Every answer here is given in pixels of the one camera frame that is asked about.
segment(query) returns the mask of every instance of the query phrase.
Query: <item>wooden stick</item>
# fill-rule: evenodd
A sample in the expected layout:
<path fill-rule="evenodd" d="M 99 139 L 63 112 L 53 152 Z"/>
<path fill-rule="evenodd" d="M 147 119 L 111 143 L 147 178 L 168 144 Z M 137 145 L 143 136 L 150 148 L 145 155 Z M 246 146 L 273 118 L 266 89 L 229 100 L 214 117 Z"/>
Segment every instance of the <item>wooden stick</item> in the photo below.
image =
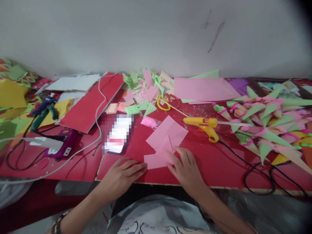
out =
<path fill-rule="evenodd" d="M 179 111 L 177 108 L 175 108 L 175 107 L 171 106 L 169 103 L 165 102 L 165 101 L 164 101 L 164 100 L 162 100 L 162 99 L 160 99 L 160 100 L 162 101 L 162 104 L 166 104 L 166 105 L 168 105 L 168 106 L 172 107 L 172 108 L 173 108 L 173 109 L 175 109 L 176 111 L 180 112 L 182 115 L 185 115 L 186 117 L 188 117 L 188 118 L 189 118 L 189 116 L 187 116 L 187 115 L 186 115 L 186 114 L 184 114 L 183 112 Z"/>

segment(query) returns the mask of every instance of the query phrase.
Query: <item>purple power strip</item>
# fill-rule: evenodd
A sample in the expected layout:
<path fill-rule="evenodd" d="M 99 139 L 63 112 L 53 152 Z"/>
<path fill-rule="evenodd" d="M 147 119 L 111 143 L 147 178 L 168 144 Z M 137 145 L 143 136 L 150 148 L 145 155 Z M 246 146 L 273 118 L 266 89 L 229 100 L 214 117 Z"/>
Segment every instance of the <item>purple power strip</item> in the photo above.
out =
<path fill-rule="evenodd" d="M 66 137 L 62 147 L 59 150 L 54 150 L 51 148 L 48 149 L 47 151 L 45 151 L 43 157 L 55 158 L 60 160 L 69 155 L 70 151 L 76 143 L 78 132 L 72 129 L 62 130 L 60 131 L 59 136 Z"/>

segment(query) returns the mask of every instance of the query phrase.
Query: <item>yellow glue gun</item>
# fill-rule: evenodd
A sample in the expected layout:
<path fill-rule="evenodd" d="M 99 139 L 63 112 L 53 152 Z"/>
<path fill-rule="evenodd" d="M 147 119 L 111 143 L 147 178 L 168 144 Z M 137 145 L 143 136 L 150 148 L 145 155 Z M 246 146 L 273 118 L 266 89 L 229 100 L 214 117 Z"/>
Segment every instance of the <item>yellow glue gun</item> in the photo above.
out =
<path fill-rule="evenodd" d="M 189 117 L 183 119 L 184 123 L 195 125 L 204 130 L 209 136 L 209 141 L 216 143 L 219 140 L 219 136 L 215 133 L 214 128 L 218 125 L 218 120 L 209 118 L 205 119 L 202 117 Z"/>

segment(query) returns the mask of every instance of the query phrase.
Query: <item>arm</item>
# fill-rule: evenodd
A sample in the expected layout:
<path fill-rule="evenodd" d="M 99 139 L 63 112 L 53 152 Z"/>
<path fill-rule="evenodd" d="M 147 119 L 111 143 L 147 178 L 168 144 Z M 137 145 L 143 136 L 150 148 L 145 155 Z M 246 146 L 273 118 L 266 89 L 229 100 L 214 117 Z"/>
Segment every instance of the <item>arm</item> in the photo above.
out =
<path fill-rule="evenodd" d="M 123 195 L 134 181 L 147 170 L 147 164 L 136 160 L 120 163 L 127 158 L 120 158 L 109 169 L 99 185 L 61 221 L 62 234 L 82 233 L 88 221 L 104 206 Z"/>
<path fill-rule="evenodd" d="M 188 150 L 175 147 L 181 160 L 168 152 L 174 163 L 167 164 L 168 169 L 177 178 L 185 191 L 194 198 L 213 219 L 215 224 L 225 233 L 256 233 L 254 229 L 237 217 L 204 183 L 193 154 Z"/>

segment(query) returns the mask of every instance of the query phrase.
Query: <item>scissors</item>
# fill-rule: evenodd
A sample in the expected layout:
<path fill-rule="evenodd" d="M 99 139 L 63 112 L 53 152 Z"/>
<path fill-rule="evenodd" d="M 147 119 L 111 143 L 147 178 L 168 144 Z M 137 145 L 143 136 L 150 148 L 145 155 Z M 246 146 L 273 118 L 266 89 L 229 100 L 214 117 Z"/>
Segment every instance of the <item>scissors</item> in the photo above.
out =
<path fill-rule="evenodd" d="M 173 106 L 173 105 L 171 104 L 171 98 L 170 98 L 170 97 L 175 98 L 175 99 L 177 100 L 177 102 L 178 102 L 178 104 L 177 104 L 177 106 L 176 106 L 175 108 L 178 109 L 178 108 L 180 107 L 180 105 L 181 105 L 180 100 L 179 100 L 176 96 L 174 96 L 174 95 L 172 95 L 172 94 L 166 94 L 166 95 L 167 95 L 168 101 L 167 101 L 165 98 L 163 98 L 163 101 L 166 102 L 166 103 L 168 103 L 169 105 Z M 170 106 L 167 105 L 168 108 L 166 109 L 166 108 L 162 107 L 162 106 L 159 104 L 159 101 L 160 101 L 160 98 L 161 98 L 161 97 L 162 97 L 161 95 L 158 96 L 158 99 L 157 99 L 157 106 L 158 106 L 161 110 L 169 111 L 169 110 L 171 109 Z"/>

